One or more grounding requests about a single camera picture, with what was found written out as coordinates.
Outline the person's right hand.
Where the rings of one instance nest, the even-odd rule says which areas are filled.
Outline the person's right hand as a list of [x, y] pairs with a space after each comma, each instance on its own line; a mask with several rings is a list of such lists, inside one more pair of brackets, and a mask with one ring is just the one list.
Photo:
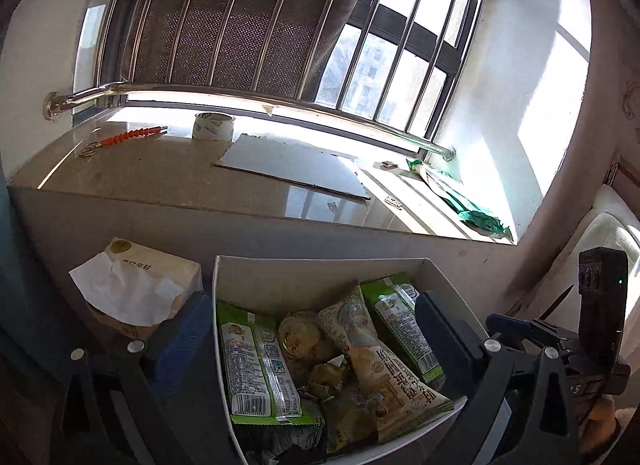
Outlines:
[[616, 430], [616, 406], [612, 396], [603, 395], [587, 417], [579, 437], [579, 453], [586, 454], [600, 448]]

